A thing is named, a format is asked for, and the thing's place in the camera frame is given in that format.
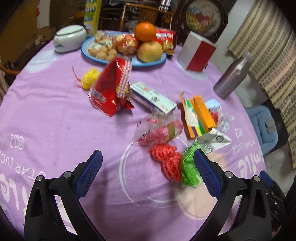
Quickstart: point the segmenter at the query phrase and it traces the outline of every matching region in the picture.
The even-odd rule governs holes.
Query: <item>red yarn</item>
[[[175,146],[167,144],[158,144],[148,150],[157,161],[161,161],[161,168],[167,179],[173,179],[175,182],[181,181],[182,176],[180,173],[180,161],[182,156],[176,152]]]

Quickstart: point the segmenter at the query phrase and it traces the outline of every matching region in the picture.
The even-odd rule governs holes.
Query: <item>yellow yarn ball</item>
[[[100,72],[92,68],[86,72],[81,79],[81,86],[85,90],[89,90],[93,83],[98,79]]]

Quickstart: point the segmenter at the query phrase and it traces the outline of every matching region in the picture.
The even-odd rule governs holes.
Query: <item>silver metal bottle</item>
[[[245,79],[248,70],[254,62],[249,52],[245,52],[238,60],[233,62],[213,89],[221,99],[226,99],[238,85]]]

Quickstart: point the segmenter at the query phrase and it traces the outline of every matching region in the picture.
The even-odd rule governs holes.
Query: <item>red candy bag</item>
[[[88,96],[92,105],[112,117],[121,108],[132,109],[128,77],[131,61],[116,57],[110,61],[91,88]]]

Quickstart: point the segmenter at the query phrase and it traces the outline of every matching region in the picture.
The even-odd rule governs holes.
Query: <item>red snack bag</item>
[[[112,117],[121,108],[132,109],[128,77],[131,61],[116,57],[110,61],[91,88],[88,96],[92,105]]]
[[[168,55],[174,55],[174,37],[176,32],[167,28],[159,28],[156,29],[156,37],[153,41],[159,42],[163,47],[163,52]]]

